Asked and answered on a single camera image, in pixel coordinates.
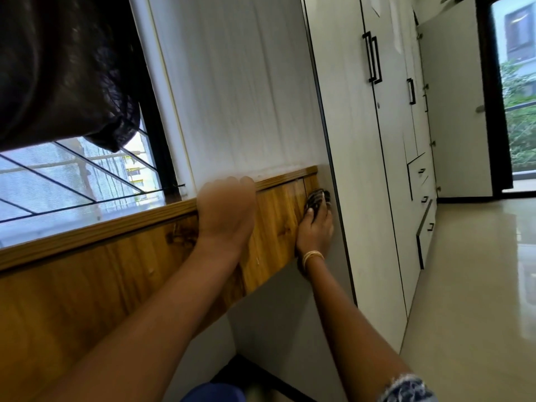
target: shirt sleeve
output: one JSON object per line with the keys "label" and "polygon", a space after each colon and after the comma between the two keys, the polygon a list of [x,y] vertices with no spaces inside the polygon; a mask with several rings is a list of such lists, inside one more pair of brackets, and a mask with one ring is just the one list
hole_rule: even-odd
{"label": "shirt sleeve", "polygon": [[378,402],[437,402],[437,398],[421,378],[410,374],[393,381]]}

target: tree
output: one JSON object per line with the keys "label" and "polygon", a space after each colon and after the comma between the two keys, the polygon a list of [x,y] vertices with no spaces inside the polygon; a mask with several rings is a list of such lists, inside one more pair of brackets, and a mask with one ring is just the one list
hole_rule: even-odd
{"label": "tree", "polygon": [[[534,75],[517,74],[520,65],[512,61],[501,64],[504,107],[536,100],[526,93]],[[514,172],[536,169],[536,106],[506,112],[510,156]]]}

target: bangle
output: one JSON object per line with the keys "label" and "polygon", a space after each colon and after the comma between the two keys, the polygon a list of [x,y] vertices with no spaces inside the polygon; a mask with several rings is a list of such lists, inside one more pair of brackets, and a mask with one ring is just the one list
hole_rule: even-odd
{"label": "bangle", "polygon": [[304,254],[303,258],[302,258],[302,266],[303,266],[303,270],[304,271],[307,271],[307,268],[305,267],[305,264],[307,263],[307,260],[311,257],[320,257],[322,259],[324,259],[324,256],[322,255],[322,253],[320,251],[309,251],[307,252],[306,254]]}

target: tiled floor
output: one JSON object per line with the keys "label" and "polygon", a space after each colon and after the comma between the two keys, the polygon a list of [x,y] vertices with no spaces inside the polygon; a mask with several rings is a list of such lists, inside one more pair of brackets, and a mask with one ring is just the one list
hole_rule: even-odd
{"label": "tiled floor", "polygon": [[504,193],[511,192],[536,192],[536,179],[524,179],[513,181],[513,189],[503,190]]}
{"label": "tiled floor", "polygon": [[439,401],[536,400],[536,199],[439,206],[401,354]]}

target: cabinet handle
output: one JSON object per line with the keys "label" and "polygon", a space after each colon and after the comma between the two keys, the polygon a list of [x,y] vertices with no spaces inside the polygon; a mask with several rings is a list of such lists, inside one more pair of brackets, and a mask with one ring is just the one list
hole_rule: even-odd
{"label": "cabinet handle", "polygon": [[370,31],[363,35],[363,39],[365,40],[365,45],[367,46],[367,58],[369,59],[369,82],[372,83],[378,80],[378,76],[376,75],[376,61],[374,60],[374,52],[372,50],[372,34]]}
{"label": "cabinet handle", "polygon": [[371,43],[374,44],[374,50],[376,51],[376,60],[378,62],[378,79],[374,81],[374,84],[377,85],[378,83],[381,83],[383,82],[383,77],[382,77],[382,64],[380,63],[379,61],[379,48],[378,48],[378,37],[377,36],[373,36],[371,39],[370,39]]}
{"label": "cabinet handle", "polygon": [[407,82],[410,84],[410,89],[411,89],[410,106],[414,106],[417,104],[417,97],[415,96],[415,83],[413,82],[413,79],[411,78],[409,78]]}

